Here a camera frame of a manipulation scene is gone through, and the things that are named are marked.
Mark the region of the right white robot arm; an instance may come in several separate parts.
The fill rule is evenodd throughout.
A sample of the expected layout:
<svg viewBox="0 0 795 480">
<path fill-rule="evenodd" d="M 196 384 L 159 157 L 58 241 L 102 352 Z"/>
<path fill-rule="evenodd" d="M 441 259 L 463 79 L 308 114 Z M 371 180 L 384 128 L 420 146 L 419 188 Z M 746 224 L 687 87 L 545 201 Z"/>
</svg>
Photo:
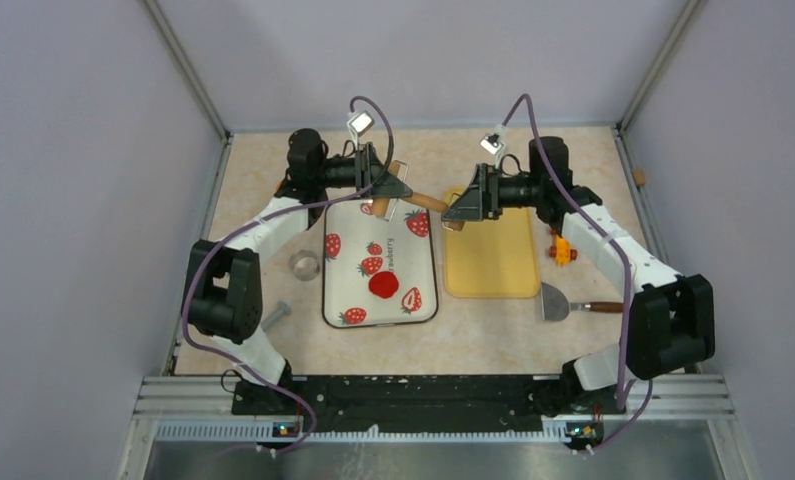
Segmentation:
<svg viewBox="0 0 795 480">
<path fill-rule="evenodd" d="M 528 147 L 529 168 L 514 176 L 499 166 L 477 165 L 442 218 L 491 221 L 507 210 L 532 208 L 621 293 L 618 342 L 564 365 L 562 404 L 585 412 L 599 400 L 600 389 L 651 380 L 711 358 L 716 349 L 711 283 L 663 263 L 613 219 L 596 193 L 575 184 L 562 138 L 544 136 Z"/>
</svg>

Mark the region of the wooden double-ended rolling pin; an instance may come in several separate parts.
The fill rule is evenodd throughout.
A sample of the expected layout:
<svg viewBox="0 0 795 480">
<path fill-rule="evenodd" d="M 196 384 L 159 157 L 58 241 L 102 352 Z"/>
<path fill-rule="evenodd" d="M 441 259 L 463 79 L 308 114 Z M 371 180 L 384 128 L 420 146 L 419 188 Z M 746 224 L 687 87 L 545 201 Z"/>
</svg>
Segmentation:
<svg viewBox="0 0 795 480">
<path fill-rule="evenodd" d="M 391 166 L 389 166 L 388 171 L 389 173 L 397 176 L 398 174 L 400 174 L 402 170 L 407 170 L 407 168 L 408 167 L 406 166 L 405 163 L 396 161 L 395 163 L 392 163 Z M 386 198 L 386 197 L 373 198 L 373 200 L 371 200 L 370 202 L 369 212 L 371 215 L 383 219 L 387 215 L 390 215 L 388 214 L 389 205 L 392 202 L 396 202 L 398 200 L 441 214 L 442 226 L 447 230 L 461 231 L 464 228 L 463 221 L 443 220 L 443 214 L 448 208 L 448 205 L 444 201 L 417 192 L 413 193 L 408 197 L 401 197 L 401 198 Z"/>
</svg>

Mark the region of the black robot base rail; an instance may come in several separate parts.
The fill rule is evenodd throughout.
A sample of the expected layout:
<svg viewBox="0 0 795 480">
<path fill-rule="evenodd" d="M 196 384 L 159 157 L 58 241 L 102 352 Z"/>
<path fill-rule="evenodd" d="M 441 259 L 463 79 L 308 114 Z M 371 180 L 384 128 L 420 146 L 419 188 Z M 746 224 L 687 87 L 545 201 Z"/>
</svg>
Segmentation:
<svg viewBox="0 0 795 480">
<path fill-rule="evenodd" d="M 619 414 L 614 387 L 586 392 L 567 376 L 286 376 L 279 391 L 240 379 L 239 416 L 289 417 L 318 434 L 538 432 L 552 418 Z"/>
</svg>

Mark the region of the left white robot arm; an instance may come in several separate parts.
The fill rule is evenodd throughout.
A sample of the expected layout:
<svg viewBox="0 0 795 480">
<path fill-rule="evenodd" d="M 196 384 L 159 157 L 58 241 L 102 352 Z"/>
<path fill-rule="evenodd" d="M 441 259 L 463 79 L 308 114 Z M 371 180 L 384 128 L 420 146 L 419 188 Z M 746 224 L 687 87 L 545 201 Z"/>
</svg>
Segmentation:
<svg viewBox="0 0 795 480">
<path fill-rule="evenodd" d="M 411 189 L 394 167 L 394 136 L 386 153 L 351 138 L 347 154 L 328 154 L 320 133 L 304 128 L 288 140 L 287 167 L 276 191 L 252 220 L 218 241 L 200 240 L 190 251 L 180 314 L 184 342 L 239 367 L 258 383 L 256 401 L 270 413 L 292 404 L 293 386 L 282 379 L 287 361 L 261 327 L 261 266 L 284 244 L 315 225 L 339 202 L 407 198 Z"/>
</svg>

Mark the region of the strawberry print white tray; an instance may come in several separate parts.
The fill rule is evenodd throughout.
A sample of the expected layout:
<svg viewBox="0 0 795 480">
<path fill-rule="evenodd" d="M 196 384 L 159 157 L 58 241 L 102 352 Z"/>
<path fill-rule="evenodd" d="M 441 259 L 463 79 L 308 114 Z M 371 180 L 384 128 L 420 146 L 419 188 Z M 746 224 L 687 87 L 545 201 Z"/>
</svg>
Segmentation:
<svg viewBox="0 0 795 480">
<path fill-rule="evenodd" d="M 370 200 L 327 208 L 322 315 L 334 328 L 423 323 L 438 311 L 430 211 L 394 202 L 380 219 Z M 389 299 L 368 289 L 372 275 L 392 271 L 400 288 Z"/>
</svg>

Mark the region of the red dough disc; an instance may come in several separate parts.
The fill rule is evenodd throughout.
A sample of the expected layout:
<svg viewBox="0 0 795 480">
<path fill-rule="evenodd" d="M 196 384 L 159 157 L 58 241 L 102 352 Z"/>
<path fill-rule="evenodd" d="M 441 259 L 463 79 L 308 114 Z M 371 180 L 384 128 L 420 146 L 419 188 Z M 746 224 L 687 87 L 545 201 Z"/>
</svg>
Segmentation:
<svg viewBox="0 0 795 480">
<path fill-rule="evenodd" d="M 399 279 L 392 271 L 380 271 L 371 276 L 369 291 L 382 299 L 392 298 L 400 288 Z"/>
</svg>

